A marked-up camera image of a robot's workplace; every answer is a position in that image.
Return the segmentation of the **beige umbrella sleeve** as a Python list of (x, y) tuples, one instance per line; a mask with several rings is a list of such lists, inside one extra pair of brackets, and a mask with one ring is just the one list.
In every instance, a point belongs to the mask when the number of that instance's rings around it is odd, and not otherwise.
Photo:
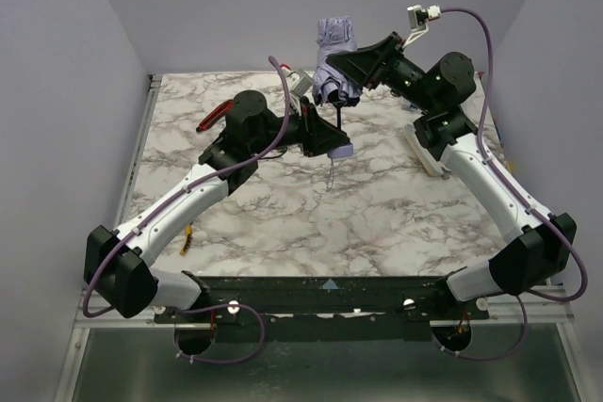
[(450, 177), (450, 170), (442, 163), (436, 161), (430, 152), (419, 143), (416, 129), (412, 123), (408, 123), (404, 126), (403, 135), (419, 162), (431, 177), (438, 177), (441, 179), (448, 179)]

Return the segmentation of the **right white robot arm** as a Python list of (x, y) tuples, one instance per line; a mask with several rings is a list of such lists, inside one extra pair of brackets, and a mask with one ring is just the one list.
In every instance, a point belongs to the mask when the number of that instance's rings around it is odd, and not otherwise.
[(457, 301), (517, 296), (563, 271), (576, 222), (530, 196), (478, 136), (461, 107), (476, 89), (471, 59), (450, 52), (424, 72), (405, 56), (403, 45), (402, 37), (391, 33), (357, 51), (330, 54), (326, 62), (363, 88), (385, 85), (416, 105), (422, 113), (414, 122), (420, 147), (461, 179), (497, 225), (504, 248), (448, 275), (444, 293)]

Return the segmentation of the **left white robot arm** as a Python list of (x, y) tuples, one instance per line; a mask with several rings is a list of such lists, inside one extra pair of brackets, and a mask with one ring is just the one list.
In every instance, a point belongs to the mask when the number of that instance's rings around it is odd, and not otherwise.
[(199, 306), (208, 288), (198, 277), (156, 270), (154, 262), (187, 225), (245, 184), (267, 153), (294, 146), (307, 157), (352, 153), (348, 135), (306, 98), (299, 109), (277, 117), (262, 93), (239, 92), (223, 130), (181, 182), (137, 217), (113, 230), (99, 225), (90, 232), (83, 272), (87, 292), (98, 293), (124, 318), (151, 306)]

